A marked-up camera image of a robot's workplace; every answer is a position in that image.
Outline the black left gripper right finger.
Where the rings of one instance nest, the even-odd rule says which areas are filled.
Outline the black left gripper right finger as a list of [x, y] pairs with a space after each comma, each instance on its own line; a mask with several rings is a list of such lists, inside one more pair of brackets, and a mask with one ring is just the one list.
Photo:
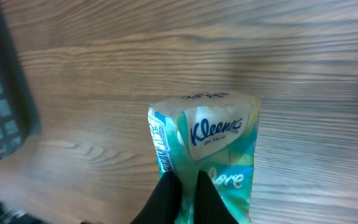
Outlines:
[[198, 172], [194, 224], [238, 224], [205, 171]]

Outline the small Kleenex tissue pack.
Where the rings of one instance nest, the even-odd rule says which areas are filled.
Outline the small Kleenex tissue pack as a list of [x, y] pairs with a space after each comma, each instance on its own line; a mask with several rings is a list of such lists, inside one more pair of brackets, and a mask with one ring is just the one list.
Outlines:
[[205, 171], [238, 223], [249, 217], [260, 100], [237, 91], [204, 91], [148, 109], [159, 173], [183, 186], [175, 223], [194, 223], [197, 175]]

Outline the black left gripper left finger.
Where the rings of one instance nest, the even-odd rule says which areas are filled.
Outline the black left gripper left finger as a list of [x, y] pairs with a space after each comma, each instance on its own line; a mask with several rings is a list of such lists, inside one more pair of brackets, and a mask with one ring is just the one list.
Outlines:
[[174, 171], [164, 172], [131, 224], [174, 224], [180, 211], [182, 183]]

